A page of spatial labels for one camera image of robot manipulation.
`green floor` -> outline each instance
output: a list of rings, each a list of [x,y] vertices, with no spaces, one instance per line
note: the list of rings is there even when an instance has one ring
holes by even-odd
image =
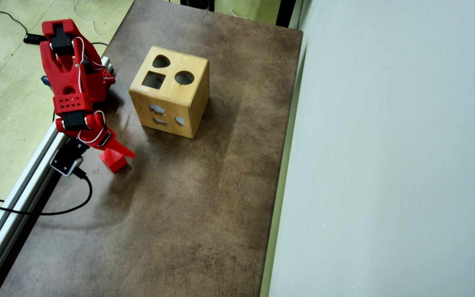
[[[77,0],[77,12],[94,19],[106,40],[115,34],[133,0]],[[260,22],[275,23],[280,0],[215,0],[215,11]],[[103,42],[92,23],[77,16],[73,0],[0,0],[0,11],[10,12],[30,33],[41,34],[41,23],[73,19],[91,42]],[[44,75],[37,45],[21,40],[24,30],[0,14],[0,199],[5,199],[51,125],[52,92]],[[105,47],[96,45],[102,54]]]

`table surface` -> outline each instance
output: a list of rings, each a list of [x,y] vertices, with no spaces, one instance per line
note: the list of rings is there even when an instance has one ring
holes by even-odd
[[[88,150],[94,193],[40,217],[2,296],[259,295],[302,32],[160,0],[136,0],[111,41],[103,109],[137,158],[113,174]],[[150,47],[210,59],[195,139],[143,128],[128,88]],[[63,177],[44,211],[77,205]]]

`heart-shaped hole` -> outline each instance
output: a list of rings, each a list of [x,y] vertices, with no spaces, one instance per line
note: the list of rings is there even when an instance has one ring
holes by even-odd
[[[170,59],[166,58],[166,56],[158,55],[153,60],[153,67],[155,68],[164,68],[170,66]]]

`red cube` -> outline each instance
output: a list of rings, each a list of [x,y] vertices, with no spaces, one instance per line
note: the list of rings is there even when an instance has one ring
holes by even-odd
[[[123,154],[109,148],[100,154],[100,159],[112,172],[117,172],[128,163]]]

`white wall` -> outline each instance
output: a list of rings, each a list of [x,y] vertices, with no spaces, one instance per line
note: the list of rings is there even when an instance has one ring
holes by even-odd
[[[302,13],[270,296],[475,296],[475,0]]]

